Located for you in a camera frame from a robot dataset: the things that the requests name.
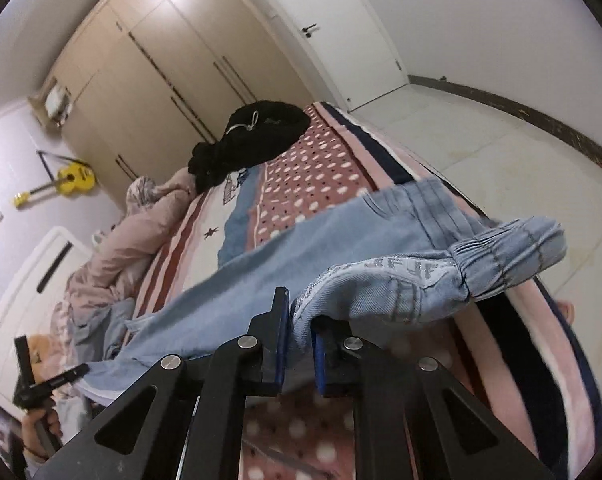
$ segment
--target door handle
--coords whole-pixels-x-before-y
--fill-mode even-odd
[[[312,37],[312,29],[317,26],[318,26],[318,23],[313,23],[312,25],[308,25],[307,27],[302,28],[301,32],[303,32],[307,38],[311,38]]]

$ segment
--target metal screw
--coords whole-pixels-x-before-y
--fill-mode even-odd
[[[254,348],[259,341],[253,335],[242,335],[239,338],[239,346],[241,348]]]
[[[347,337],[343,341],[343,346],[348,350],[361,350],[363,348],[363,341],[358,337]]]
[[[174,370],[181,364],[181,358],[178,355],[166,355],[161,359],[161,368],[164,370]]]
[[[425,372],[433,372],[439,368],[439,363],[432,357],[422,357],[419,359],[419,368]]]

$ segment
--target bed headboard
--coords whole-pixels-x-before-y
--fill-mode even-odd
[[[52,309],[70,274],[91,251],[63,227],[53,228],[15,274],[0,301],[0,406],[15,418],[23,412],[12,403],[19,375],[14,338],[50,332]]]

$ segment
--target striped blanket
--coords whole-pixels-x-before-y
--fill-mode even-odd
[[[311,127],[287,152],[231,174],[192,202],[148,270],[135,317],[158,312],[234,257],[327,208],[436,174],[329,104],[305,111]],[[482,215],[444,184],[461,209]],[[590,367],[537,280],[401,336],[391,349],[437,357],[558,479],[574,478],[602,439],[602,406]],[[303,390],[249,409],[239,478],[298,479],[299,460],[353,478],[351,407],[347,400],[330,402],[326,407]],[[268,449],[290,460],[267,458]]]

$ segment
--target ukulele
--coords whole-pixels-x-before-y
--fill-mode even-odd
[[[31,189],[30,191],[19,193],[14,197],[12,202],[16,208],[19,208],[28,202],[33,195],[51,187],[55,187],[57,192],[62,195],[69,195],[75,190],[86,193],[94,187],[95,183],[96,180],[92,168],[78,162],[73,162],[67,167],[61,168],[57,172],[57,178],[52,182]]]

